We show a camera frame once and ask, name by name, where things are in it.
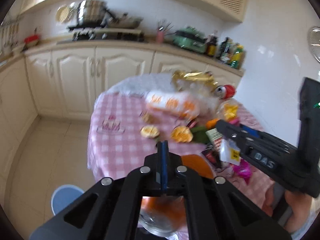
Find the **silver bolt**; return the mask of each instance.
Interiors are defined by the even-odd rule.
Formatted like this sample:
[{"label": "silver bolt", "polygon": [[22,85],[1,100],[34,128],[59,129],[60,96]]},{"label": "silver bolt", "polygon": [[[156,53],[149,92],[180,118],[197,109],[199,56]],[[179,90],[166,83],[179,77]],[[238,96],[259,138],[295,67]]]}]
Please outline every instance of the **silver bolt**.
[{"label": "silver bolt", "polygon": [[177,172],[186,172],[187,171],[187,167],[186,166],[178,166],[177,167]]},{"label": "silver bolt", "polygon": [[219,177],[216,177],[216,178],[214,179],[214,181],[215,181],[217,184],[224,184],[224,183],[226,182],[226,179],[225,179],[224,177],[219,176]]},{"label": "silver bolt", "polygon": [[103,178],[103,179],[101,180],[101,184],[102,184],[103,186],[108,186],[108,185],[110,185],[111,183],[112,183],[112,179],[109,178],[109,177],[105,177],[105,178]]},{"label": "silver bolt", "polygon": [[151,171],[151,169],[148,166],[142,166],[140,168],[141,173],[149,173],[150,171]]}]

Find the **white and orange package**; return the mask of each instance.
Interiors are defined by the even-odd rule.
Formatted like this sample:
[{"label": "white and orange package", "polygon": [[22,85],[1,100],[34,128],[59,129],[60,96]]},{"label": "white and orange package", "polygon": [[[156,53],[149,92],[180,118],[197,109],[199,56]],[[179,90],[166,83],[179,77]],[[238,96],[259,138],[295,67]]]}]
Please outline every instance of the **white and orange package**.
[{"label": "white and orange package", "polygon": [[161,110],[188,120],[200,113],[199,101],[189,92],[165,93],[151,91],[146,96],[148,109]]}]

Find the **tile floor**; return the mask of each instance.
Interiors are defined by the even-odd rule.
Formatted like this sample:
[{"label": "tile floor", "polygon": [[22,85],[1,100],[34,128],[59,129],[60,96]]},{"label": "tile floor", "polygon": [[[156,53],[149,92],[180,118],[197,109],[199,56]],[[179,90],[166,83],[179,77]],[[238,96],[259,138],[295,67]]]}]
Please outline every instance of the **tile floor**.
[{"label": "tile floor", "polygon": [[87,169],[89,123],[41,119],[17,165],[8,217],[24,239],[53,216],[51,196],[63,184],[83,190],[94,184]]}]

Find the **tiled wall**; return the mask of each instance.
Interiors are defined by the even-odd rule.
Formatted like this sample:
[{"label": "tiled wall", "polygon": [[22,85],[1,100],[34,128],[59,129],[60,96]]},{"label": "tiled wall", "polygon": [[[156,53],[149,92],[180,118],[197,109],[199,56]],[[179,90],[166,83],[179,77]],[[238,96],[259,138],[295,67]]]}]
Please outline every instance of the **tiled wall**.
[{"label": "tiled wall", "polygon": [[[49,6],[41,11],[31,14],[32,21],[29,22],[29,32],[38,28],[44,38],[61,35],[66,32],[66,27],[75,24],[75,20],[68,24],[59,24],[55,21],[58,8],[63,4],[80,2],[82,0],[67,0]],[[143,17],[140,27],[146,33],[155,33],[157,22],[167,19],[175,25],[172,30],[191,25],[205,32],[206,35],[214,30],[221,30],[223,21],[213,15],[200,11],[188,5],[173,0],[105,0],[107,6],[116,13],[122,15],[128,12],[129,16]]]},{"label": "tiled wall", "polygon": [[294,145],[303,77],[319,77],[320,64],[307,43],[308,29],[315,25],[320,20],[307,0],[249,0],[244,22],[226,23],[221,35],[243,44],[248,52],[236,99],[266,131]]}]

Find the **blue bucket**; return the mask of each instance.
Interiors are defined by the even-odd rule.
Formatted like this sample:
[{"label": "blue bucket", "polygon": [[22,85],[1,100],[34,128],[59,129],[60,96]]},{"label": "blue bucket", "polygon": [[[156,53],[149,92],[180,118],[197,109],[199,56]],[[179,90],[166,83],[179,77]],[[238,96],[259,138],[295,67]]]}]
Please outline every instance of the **blue bucket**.
[{"label": "blue bucket", "polygon": [[75,185],[62,185],[58,187],[51,197],[51,209],[54,215],[65,209],[78,197],[84,193],[84,190]]}]

